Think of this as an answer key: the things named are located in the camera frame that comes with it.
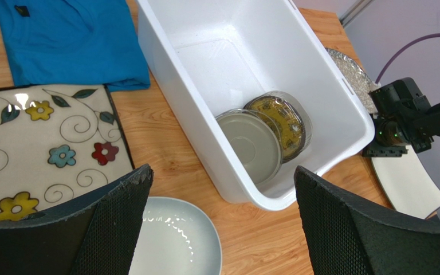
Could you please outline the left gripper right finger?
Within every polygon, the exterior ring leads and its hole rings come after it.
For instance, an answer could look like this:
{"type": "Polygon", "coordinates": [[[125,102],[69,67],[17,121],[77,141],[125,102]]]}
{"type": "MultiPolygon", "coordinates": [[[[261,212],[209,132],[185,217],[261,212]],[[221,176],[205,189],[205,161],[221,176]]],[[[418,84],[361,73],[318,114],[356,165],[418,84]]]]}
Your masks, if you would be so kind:
{"type": "Polygon", "coordinates": [[[440,223],[383,207],[302,166],[294,186],[315,274],[440,274],[440,223]]]}

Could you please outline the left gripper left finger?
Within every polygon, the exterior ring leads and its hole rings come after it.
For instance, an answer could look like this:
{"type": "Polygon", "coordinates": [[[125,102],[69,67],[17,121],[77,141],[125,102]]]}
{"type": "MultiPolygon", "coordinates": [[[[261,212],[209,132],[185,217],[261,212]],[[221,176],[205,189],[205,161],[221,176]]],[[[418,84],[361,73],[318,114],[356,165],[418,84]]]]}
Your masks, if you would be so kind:
{"type": "Polygon", "coordinates": [[[154,180],[148,164],[19,221],[0,221],[0,274],[128,274],[154,180]]]}

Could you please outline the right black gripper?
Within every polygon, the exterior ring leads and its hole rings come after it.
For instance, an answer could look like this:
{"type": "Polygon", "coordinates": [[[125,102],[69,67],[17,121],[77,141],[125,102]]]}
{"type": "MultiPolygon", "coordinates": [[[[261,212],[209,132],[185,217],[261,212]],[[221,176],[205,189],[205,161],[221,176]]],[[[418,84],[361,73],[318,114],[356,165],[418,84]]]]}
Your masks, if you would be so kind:
{"type": "Polygon", "coordinates": [[[369,93],[377,113],[372,113],[373,141],[362,150],[365,158],[399,158],[411,145],[416,153],[431,149],[433,138],[420,133],[413,121],[425,116],[430,103],[411,77],[369,93]]]}

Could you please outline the white rectangular plate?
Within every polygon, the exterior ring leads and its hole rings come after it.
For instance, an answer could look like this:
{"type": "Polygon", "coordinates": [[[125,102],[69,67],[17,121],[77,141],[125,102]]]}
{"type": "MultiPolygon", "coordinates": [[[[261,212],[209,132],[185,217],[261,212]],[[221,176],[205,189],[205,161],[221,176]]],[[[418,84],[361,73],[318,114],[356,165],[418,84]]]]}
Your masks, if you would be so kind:
{"type": "Polygon", "coordinates": [[[378,181],[393,208],[426,219],[440,209],[440,189],[430,178],[412,146],[401,157],[371,158],[378,181]]]}

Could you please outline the large white oval plate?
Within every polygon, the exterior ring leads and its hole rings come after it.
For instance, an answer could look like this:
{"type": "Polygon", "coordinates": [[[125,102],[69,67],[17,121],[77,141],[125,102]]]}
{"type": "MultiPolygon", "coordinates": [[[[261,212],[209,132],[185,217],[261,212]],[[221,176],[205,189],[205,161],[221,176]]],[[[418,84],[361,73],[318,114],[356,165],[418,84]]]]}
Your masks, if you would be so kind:
{"type": "Polygon", "coordinates": [[[130,274],[220,274],[222,246],[210,218],[176,198],[149,197],[130,274]]]}

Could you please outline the grey speckled saucer plate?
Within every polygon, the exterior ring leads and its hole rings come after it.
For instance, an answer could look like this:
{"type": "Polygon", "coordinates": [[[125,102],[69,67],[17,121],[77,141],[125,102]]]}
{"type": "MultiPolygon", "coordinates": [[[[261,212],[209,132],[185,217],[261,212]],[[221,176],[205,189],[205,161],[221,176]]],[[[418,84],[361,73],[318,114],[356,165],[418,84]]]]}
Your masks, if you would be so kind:
{"type": "Polygon", "coordinates": [[[253,109],[231,109],[216,121],[254,184],[276,176],[284,156],[281,132],[271,117],[253,109]]]}

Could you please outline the white plastic bin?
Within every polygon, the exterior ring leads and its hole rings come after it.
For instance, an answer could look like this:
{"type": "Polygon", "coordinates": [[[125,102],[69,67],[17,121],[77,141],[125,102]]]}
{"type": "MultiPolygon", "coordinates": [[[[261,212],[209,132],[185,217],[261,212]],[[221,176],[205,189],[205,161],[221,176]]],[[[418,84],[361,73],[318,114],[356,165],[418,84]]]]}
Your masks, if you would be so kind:
{"type": "Polygon", "coordinates": [[[280,211],[293,174],[323,175],[374,137],[371,117],[291,1],[139,1],[147,64],[221,197],[280,211]],[[293,96],[312,123],[308,147],[256,185],[217,123],[255,97],[293,96]]]}

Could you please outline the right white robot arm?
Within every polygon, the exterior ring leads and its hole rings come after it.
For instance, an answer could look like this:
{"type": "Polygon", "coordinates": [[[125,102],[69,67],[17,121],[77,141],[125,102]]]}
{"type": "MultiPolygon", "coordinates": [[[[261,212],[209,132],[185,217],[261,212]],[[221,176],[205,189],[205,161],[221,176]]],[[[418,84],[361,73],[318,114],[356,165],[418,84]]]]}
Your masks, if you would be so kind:
{"type": "Polygon", "coordinates": [[[416,82],[405,77],[369,93],[375,104],[373,141],[362,152],[365,158],[401,157],[412,146],[420,153],[440,137],[440,103],[431,105],[416,82]]]}

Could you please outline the speckled round ceramic plate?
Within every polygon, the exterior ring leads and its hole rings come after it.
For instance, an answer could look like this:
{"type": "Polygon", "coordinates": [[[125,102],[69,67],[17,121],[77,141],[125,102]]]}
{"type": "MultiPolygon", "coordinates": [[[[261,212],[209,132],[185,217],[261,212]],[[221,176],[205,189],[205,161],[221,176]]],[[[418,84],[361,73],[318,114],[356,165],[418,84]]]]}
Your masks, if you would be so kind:
{"type": "Polygon", "coordinates": [[[331,48],[325,48],[334,63],[349,82],[359,100],[369,113],[377,113],[376,106],[369,93],[378,89],[380,84],[373,82],[369,75],[350,56],[331,48]]]}

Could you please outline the floral square plate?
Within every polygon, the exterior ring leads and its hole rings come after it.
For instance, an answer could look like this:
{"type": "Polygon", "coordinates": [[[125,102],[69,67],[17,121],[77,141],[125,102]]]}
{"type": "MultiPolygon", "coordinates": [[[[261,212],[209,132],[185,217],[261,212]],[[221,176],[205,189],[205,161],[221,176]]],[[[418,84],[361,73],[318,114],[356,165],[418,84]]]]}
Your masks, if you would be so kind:
{"type": "Polygon", "coordinates": [[[134,168],[104,85],[0,89],[0,221],[17,221],[134,168]]]}

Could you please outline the folded blue cloth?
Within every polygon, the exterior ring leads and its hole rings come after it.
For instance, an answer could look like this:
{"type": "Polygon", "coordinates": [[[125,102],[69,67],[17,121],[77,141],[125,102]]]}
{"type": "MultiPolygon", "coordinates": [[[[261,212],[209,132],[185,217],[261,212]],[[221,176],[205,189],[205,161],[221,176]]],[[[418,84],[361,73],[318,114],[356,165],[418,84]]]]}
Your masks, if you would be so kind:
{"type": "Polygon", "coordinates": [[[126,1],[0,1],[13,83],[148,89],[148,66],[126,1]]]}

